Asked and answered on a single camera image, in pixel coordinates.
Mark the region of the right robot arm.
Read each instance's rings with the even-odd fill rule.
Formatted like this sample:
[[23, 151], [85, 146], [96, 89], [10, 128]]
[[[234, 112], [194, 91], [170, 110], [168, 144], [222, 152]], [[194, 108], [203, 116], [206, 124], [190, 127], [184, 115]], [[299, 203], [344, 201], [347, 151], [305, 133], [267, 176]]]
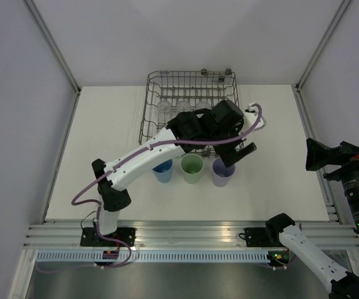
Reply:
[[[336, 166], [322, 177], [340, 182], [354, 221], [354, 233], [359, 235], [359, 147], [343, 141], [331, 148], [313, 138], [307, 138], [307, 171]], [[266, 221], [264, 237], [272, 246], [281, 245], [320, 280], [329, 298], [359, 298], [359, 275], [342, 266], [332, 257], [334, 251], [322, 250], [302, 232], [299, 225], [285, 213]]]

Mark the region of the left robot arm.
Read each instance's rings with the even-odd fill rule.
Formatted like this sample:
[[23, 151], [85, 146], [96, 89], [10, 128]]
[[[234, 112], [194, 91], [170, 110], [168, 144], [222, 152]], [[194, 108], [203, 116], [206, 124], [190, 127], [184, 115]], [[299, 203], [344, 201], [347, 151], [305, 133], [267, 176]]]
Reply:
[[128, 186], [161, 163], [212, 146], [226, 167], [235, 165], [256, 150], [255, 144], [238, 150], [243, 139], [257, 129], [262, 121], [258, 103], [242, 111], [234, 102], [223, 100], [212, 109], [181, 112], [171, 119], [148, 142], [112, 162], [96, 159], [92, 162], [95, 181], [81, 190], [72, 200], [73, 206], [85, 204], [80, 197], [97, 186], [100, 200], [94, 220], [94, 239], [104, 247], [112, 244], [126, 246], [116, 237], [118, 216], [132, 200]]

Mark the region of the green plastic cup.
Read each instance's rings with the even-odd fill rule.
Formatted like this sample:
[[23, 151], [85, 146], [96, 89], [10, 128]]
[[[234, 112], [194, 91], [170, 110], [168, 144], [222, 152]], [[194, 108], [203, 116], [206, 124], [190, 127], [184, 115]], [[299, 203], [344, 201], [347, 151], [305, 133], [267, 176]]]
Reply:
[[196, 184], [203, 173], [204, 162], [203, 159], [196, 154], [187, 154], [183, 156], [180, 166], [184, 180], [188, 184]]

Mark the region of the purple plastic cup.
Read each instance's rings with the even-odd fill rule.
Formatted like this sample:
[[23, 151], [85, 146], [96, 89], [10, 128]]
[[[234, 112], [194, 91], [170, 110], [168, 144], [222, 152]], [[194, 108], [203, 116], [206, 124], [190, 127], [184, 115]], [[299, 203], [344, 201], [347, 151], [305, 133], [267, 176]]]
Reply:
[[224, 187], [233, 176], [236, 166], [225, 166], [221, 158], [217, 158], [212, 164], [213, 184], [216, 187]]

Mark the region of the blue plastic cup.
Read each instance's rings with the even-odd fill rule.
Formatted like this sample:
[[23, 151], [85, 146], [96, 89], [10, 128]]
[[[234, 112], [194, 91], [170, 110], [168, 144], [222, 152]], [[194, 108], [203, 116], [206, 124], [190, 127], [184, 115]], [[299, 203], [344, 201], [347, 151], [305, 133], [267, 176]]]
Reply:
[[173, 160], [169, 159], [152, 169], [155, 177], [161, 183], [168, 183], [173, 173]]

